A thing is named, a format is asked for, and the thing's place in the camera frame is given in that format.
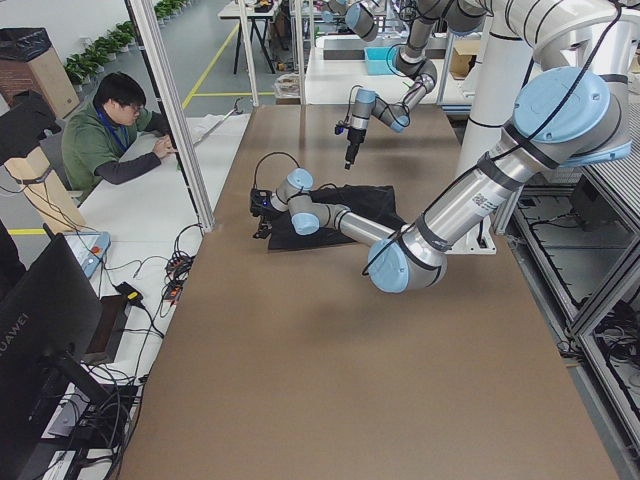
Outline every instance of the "blue bin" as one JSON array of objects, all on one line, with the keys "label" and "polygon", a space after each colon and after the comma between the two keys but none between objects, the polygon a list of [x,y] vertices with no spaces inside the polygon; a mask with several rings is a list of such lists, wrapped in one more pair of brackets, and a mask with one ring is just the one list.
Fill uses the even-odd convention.
[{"label": "blue bin", "polygon": [[367,47],[364,49],[364,63],[369,75],[395,75],[393,58],[397,47]]}]

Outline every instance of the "green jacket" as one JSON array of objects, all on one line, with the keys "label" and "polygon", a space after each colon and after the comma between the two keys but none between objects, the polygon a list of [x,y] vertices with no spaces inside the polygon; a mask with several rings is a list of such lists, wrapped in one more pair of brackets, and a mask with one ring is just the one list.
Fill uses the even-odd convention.
[{"label": "green jacket", "polygon": [[[140,116],[134,125],[114,131],[120,141],[128,148],[151,122],[153,113],[140,110]],[[107,162],[117,162],[124,152],[109,130],[102,124],[95,107],[88,102],[67,122],[62,134],[62,158],[64,169],[74,190],[82,190],[84,200],[102,179],[95,174],[96,168]]]}]

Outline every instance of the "black plastic bag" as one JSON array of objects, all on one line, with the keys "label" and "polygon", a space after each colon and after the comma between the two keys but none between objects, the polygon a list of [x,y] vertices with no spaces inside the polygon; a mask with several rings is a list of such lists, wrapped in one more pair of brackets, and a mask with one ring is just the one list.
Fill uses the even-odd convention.
[{"label": "black plastic bag", "polygon": [[[362,217],[397,230],[406,222],[396,213],[396,196],[392,186],[345,185],[324,187],[310,192],[317,203],[345,205]],[[325,245],[350,243],[353,240],[332,228],[320,228],[311,235],[298,235],[289,213],[271,222],[269,250],[301,250]]]},{"label": "black plastic bag", "polygon": [[51,48],[44,28],[1,28],[0,58],[28,62]]}]

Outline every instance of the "black monitor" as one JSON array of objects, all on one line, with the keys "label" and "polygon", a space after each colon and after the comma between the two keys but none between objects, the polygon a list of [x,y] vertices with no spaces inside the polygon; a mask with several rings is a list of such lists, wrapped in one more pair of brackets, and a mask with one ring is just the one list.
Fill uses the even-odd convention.
[{"label": "black monitor", "polygon": [[62,235],[0,303],[1,480],[20,476],[70,382],[108,396],[79,363],[101,311]]}]

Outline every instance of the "black hair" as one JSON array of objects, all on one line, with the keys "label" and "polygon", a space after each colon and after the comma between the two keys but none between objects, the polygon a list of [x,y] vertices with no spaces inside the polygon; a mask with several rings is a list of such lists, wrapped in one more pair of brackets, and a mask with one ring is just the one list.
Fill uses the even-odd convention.
[{"label": "black hair", "polygon": [[114,100],[120,105],[144,105],[147,98],[144,90],[133,78],[126,73],[116,72],[105,76],[98,91],[93,97],[93,106],[102,107],[109,100]]}]

